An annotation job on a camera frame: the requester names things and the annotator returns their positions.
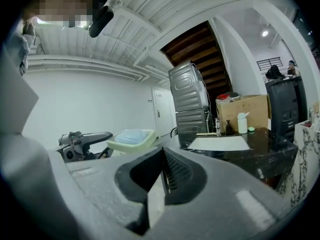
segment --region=white pillar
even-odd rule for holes
[[[256,0],[253,8],[274,27],[290,49],[299,67],[309,108],[320,99],[320,73],[306,41],[295,25],[270,2]]]
[[[240,35],[221,16],[209,22],[222,50],[233,91],[241,96],[267,94],[256,60]]]

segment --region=white bottle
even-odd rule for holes
[[[238,132],[246,134],[248,132],[247,118],[238,119]]]

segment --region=white ceiling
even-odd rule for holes
[[[294,8],[278,6],[290,20],[295,15]],[[255,9],[232,11],[222,16],[239,34],[251,51],[269,47],[277,38],[277,31],[262,17]],[[267,36],[262,36],[264,30],[268,31]]]
[[[46,55],[99,60],[96,61],[96,67],[103,62],[108,67],[130,67],[143,75],[133,76],[133,79],[149,78],[149,81],[165,83],[168,82],[170,63],[165,57],[161,57],[163,55],[156,58],[146,49],[183,21],[232,1],[237,0],[123,0],[123,7],[114,11],[114,18],[97,38],[91,38],[88,31],[81,27],[63,28],[62,25],[36,24],[35,30]],[[252,46],[256,45],[254,43],[259,37],[261,18],[254,11],[232,12],[226,18],[244,39],[250,40]],[[263,41],[269,43],[274,35],[275,33],[270,33]]]

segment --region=wooden staircase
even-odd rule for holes
[[[175,67],[185,61],[196,65],[206,85],[212,113],[216,110],[216,97],[232,91],[220,47],[207,21],[172,40],[162,52]]]

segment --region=gray plastic surface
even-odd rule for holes
[[[169,70],[171,93],[176,112],[202,109],[199,76],[190,61]]]
[[[0,133],[21,134],[39,97],[18,72],[21,62],[0,50]]]
[[[4,180],[35,222],[54,238],[142,238],[125,228],[137,218],[142,205],[128,201],[114,178],[120,165],[153,149],[65,164],[58,152],[47,153],[22,136],[0,136],[0,147]],[[236,198],[240,191],[249,191],[275,222],[291,209],[289,202],[236,165],[180,149],[166,150],[201,165],[207,182],[192,201],[165,206],[143,239],[251,238],[263,230]]]
[[[206,133],[206,109],[197,109],[175,114],[178,133]]]

